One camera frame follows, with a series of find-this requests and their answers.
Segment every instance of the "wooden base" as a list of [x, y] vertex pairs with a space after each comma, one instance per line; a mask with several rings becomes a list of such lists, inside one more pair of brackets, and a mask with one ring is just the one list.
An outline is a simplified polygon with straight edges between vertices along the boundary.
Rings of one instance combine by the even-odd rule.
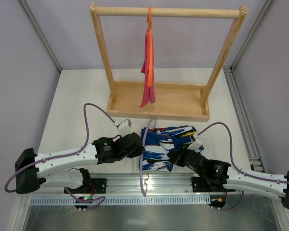
[[200, 107], [200, 97], [205, 85], [156, 82], [156, 102], [140, 108], [144, 82], [115, 81], [117, 100], [112, 96], [107, 112], [114, 117], [153, 118], [207, 122], [210, 114], [208, 102]]

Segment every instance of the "wooden rod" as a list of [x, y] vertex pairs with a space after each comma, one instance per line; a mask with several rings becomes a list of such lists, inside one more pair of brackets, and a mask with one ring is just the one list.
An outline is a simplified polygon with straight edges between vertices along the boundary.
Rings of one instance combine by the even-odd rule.
[[227, 58], [227, 55], [230, 52], [230, 49], [231, 49], [231, 47], [232, 47], [232, 45], [236, 39], [236, 36], [237, 36], [237, 34], [241, 28], [241, 25], [243, 24], [243, 21], [245, 19], [246, 14], [247, 14], [247, 7], [240, 6], [239, 11], [240, 11], [240, 17], [233, 20], [233, 23], [229, 29], [228, 35], [225, 39], [222, 50], [221, 50], [221, 52], [217, 58], [217, 61], [215, 63], [213, 71], [210, 75], [208, 83], [202, 92], [201, 100], [200, 100], [200, 106], [201, 107], [205, 106], [206, 101], [208, 100], [209, 94], [210, 94], [210, 92], [213, 88], [213, 85], [217, 79], [217, 76], [223, 67], [223, 64]]
[[[146, 7], [94, 7], [99, 16], [148, 16]], [[239, 10], [222, 9], [184, 9], [184, 8], [152, 8], [154, 17], [185, 17], [185, 18], [238, 18]]]
[[98, 46], [100, 48], [101, 56], [102, 56], [102, 61], [104, 64], [106, 76], [107, 76], [107, 81], [110, 89], [110, 94], [112, 96], [112, 101], [115, 103], [116, 98], [117, 98], [117, 92], [116, 92], [116, 85], [114, 82], [114, 79], [112, 77], [112, 72], [111, 72], [111, 66], [110, 66], [110, 61], [107, 53], [107, 48], [106, 48], [106, 43], [105, 43], [105, 38], [104, 38], [104, 33], [102, 29], [102, 24], [101, 24], [101, 19], [100, 16], [96, 14], [96, 3], [91, 3], [90, 5], [90, 14], [92, 18], [92, 22], [94, 25], [94, 30], [96, 34], [96, 39], [98, 42]]

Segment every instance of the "pink cloth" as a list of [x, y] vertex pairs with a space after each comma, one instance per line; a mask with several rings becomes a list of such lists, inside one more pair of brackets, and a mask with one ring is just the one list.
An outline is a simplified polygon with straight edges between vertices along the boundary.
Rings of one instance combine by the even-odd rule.
[[155, 93], [154, 93], [154, 49], [153, 49], [153, 71], [152, 71], [152, 87], [148, 87], [148, 75], [149, 75], [149, 56], [150, 56], [150, 41], [149, 41], [149, 30], [145, 34], [145, 44], [144, 44], [144, 64], [141, 73], [144, 73], [144, 94], [143, 100], [139, 107], [144, 107], [150, 101], [150, 103], [155, 103]]

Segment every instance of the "folded clothing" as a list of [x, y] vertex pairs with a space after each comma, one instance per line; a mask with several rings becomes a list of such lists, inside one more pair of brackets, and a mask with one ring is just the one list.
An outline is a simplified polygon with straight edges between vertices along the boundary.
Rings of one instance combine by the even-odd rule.
[[[142, 139], [144, 131], [145, 128], [141, 130]], [[196, 152], [204, 150], [194, 126], [149, 129], [144, 144], [143, 170], [171, 172], [174, 164], [171, 153], [190, 144], [198, 147]]]

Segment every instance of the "wooden rack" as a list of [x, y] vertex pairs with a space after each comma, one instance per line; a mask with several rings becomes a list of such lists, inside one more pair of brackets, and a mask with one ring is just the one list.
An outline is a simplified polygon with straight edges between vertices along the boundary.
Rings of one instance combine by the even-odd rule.
[[240, 6], [238, 10], [152, 8], [154, 17], [224, 18], [233, 19], [233, 22], [206, 85], [156, 82], [157, 100], [154, 104], [147, 104], [143, 108], [139, 105], [142, 100], [144, 82], [113, 79], [100, 16], [148, 16], [148, 8], [100, 7], [96, 3], [91, 3], [90, 13], [110, 88], [107, 108], [110, 115], [208, 121], [210, 117], [209, 94], [245, 19], [247, 7]]

